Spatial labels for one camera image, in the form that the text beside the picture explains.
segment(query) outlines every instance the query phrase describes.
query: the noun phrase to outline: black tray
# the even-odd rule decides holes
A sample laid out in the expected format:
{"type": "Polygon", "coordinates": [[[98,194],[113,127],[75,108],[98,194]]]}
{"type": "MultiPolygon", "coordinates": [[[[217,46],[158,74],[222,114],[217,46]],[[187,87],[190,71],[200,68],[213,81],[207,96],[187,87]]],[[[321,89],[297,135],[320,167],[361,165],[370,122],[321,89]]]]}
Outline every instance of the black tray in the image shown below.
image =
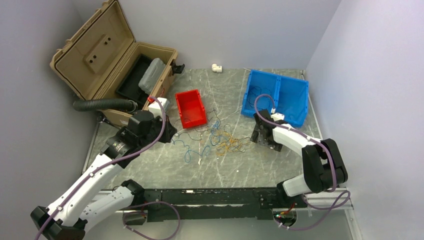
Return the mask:
{"type": "Polygon", "coordinates": [[[150,66],[150,63],[152,63],[152,59],[148,56],[144,54],[138,56],[137,60],[135,60],[134,64],[131,66],[131,69],[116,89],[118,95],[136,102],[139,109],[143,108],[150,94],[150,92],[146,93],[139,87],[139,82],[150,66]]]}

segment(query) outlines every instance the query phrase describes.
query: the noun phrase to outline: white pipe fitting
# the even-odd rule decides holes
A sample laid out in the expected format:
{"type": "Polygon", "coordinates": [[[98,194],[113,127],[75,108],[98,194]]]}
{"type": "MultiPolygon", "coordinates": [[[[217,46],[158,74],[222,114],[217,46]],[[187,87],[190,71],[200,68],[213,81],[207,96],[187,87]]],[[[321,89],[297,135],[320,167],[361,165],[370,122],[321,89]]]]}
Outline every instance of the white pipe fitting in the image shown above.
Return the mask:
{"type": "Polygon", "coordinates": [[[215,73],[222,73],[223,72],[223,66],[218,66],[216,63],[212,64],[212,71],[215,73]]]}

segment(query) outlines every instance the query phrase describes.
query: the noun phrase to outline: red plastic bin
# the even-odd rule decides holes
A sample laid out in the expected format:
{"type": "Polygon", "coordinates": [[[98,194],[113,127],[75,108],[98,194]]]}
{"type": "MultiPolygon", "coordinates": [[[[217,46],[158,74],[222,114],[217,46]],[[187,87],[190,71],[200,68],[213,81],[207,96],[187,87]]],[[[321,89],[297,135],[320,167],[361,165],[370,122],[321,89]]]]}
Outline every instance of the red plastic bin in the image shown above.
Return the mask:
{"type": "Polygon", "coordinates": [[[175,99],[183,129],[208,123],[205,107],[197,89],[176,93],[175,99]]]}

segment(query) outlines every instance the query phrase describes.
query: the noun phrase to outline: blue plastic bin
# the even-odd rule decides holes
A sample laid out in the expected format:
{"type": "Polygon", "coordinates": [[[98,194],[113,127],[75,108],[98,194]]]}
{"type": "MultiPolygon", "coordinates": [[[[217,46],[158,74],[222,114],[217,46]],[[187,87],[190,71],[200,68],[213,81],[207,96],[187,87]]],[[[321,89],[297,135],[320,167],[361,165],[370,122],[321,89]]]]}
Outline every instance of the blue plastic bin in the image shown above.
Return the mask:
{"type": "MultiPolygon", "coordinates": [[[[241,114],[253,117],[255,99],[261,94],[269,94],[274,99],[276,112],[284,114],[284,120],[293,127],[301,127],[308,114],[309,83],[300,79],[273,73],[251,70],[244,93],[241,114]]],[[[267,109],[271,113],[273,105],[267,97],[257,102],[258,110],[267,109]]]]}
{"type": "Polygon", "coordinates": [[[308,114],[309,82],[281,76],[280,84],[276,112],[293,127],[301,127],[308,114]]]}
{"type": "MultiPolygon", "coordinates": [[[[251,70],[247,80],[247,89],[244,93],[243,104],[241,106],[241,114],[253,118],[255,113],[255,99],[261,94],[269,94],[274,99],[277,106],[280,92],[280,75],[268,72],[251,70]]],[[[268,97],[261,97],[257,101],[257,109],[267,109],[271,112],[273,104],[268,97]]]]}

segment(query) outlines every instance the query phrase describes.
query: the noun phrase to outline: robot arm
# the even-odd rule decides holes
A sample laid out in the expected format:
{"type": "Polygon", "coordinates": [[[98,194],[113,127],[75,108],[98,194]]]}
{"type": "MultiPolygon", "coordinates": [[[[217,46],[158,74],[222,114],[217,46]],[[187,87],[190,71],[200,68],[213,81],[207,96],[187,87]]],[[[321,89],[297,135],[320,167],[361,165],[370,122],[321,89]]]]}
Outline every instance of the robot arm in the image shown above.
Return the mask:
{"type": "MultiPolygon", "coordinates": [[[[169,123],[168,118],[165,121],[165,130],[159,142],[169,143],[177,130],[169,123]]],[[[58,210],[43,231],[43,235],[49,240],[80,240],[88,230],[115,211],[134,203],[142,203],[144,189],[133,180],[124,181],[112,193],[91,203],[105,184],[127,167],[136,156],[108,165],[96,174],[92,171],[147,146],[158,137],[161,127],[162,119],[159,116],[154,117],[153,113],[145,110],[136,112],[129,119],[127,127],[121,128],[115,136],[107,140],[91,166],[62,196],[48,207],[38,206],[32,211],[31,218],[40,229],[48,217],[58,210]],[[82,187],[73,193],[87,177],[89,178],[82,187]],[[69,195],[71,195],[69,201],[60,207],[69,195]]]]}
{"type": "Polygon", "coordinates": [[[271,122],[285,126],[285,128],[269,124],[255,113],[256,126],[250,140],[257,143],[262,138],[266,145],[276,151],[281,151],[282,146],[286,146],[302,157],[303,174],[277,184],[281,200],[289,201],[290,198],[306,193],[320,193],[332,186],[333,179],[330,164],[328,161],[324,164],[322,163],[323,160],[328,160],[328,156],[319,145],[311,140],[320,142],[329,150],[334,163],[336,184],[341,184],[348,180],[348,173],[334,140],[330,138],[321,140],[311,136],[304,137],[291,131],[292,126],[284,121],[284,116],[280,113],[270,115],[264,109],[259,111],[259,114],[271,122]]]}

